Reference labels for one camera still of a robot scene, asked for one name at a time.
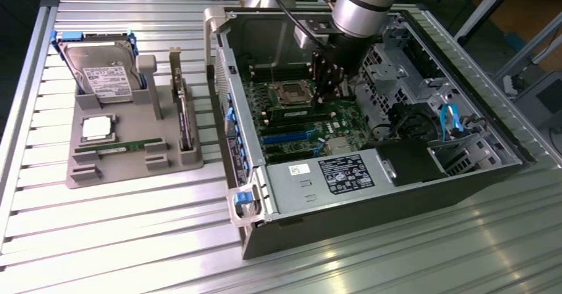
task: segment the white plastic handle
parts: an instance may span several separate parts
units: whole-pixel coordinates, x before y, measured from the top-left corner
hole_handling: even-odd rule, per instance
[[[229,221],[236,227],[243,227],[249,225],[251,223],[263,220],[263,213],[256,214],[249,217],[240,218],[236,213],[235,208],[235,194],[240,192],[252,192],[252,184],[245,184],[241,187],[233,187],[232,189],[228,189],[227,192],[227,205],[228,205],[228,212],[229,212]]]

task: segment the slotted aluminum table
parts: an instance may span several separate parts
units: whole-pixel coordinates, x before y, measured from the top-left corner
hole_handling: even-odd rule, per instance
[[[201,11],[235,2],[60,0],[41,7],[0,147],[0,293],[562,292],[556,156],[431,14],[407,9],[539,163],[453,207],[243,261],[204,75]],[[316,7],[316,3],[300,3]],[[196,97],[199,170],[66,189],[74,82],[50,29],[122,31],[157,59],[168,48]]]

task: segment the gray plastic stand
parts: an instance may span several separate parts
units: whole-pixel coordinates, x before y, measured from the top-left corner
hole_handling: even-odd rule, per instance
[[[146,89],[132,92],[133,102],[100,104],[94,95],[77,95],[72,123],[70,152],[65,185],[73,189],[128,179],[166,174],[203,166],[201,147],[196,131],[192,94],[188,93],[188,119],[193,149],[178,149],[177,106],[172,100],[172,87],[154,86],[153,55],[137,57],[137,69],[145,77]],[[112,141],[81,142],[81,122],[92,116],[112,116]],[[76,153],[85,146],[108,145],[160,138],[142,150],[100,154],[96,151]]]

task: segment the motherboard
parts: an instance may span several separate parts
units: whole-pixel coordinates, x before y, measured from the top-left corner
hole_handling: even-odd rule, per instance
[[[368,128],[355,96],[312,106],[312,80],[248,82],[244,89],[269,164],[349,153],[364,145]]]

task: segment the power supply label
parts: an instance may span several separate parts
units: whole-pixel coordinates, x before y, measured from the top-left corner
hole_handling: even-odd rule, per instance
[[[317,163],[332,194],[375,186],[360,155],[332,158]]]
[[[97,98],[130,95],[130,86],[122,66],[84,68],[88,83]]]

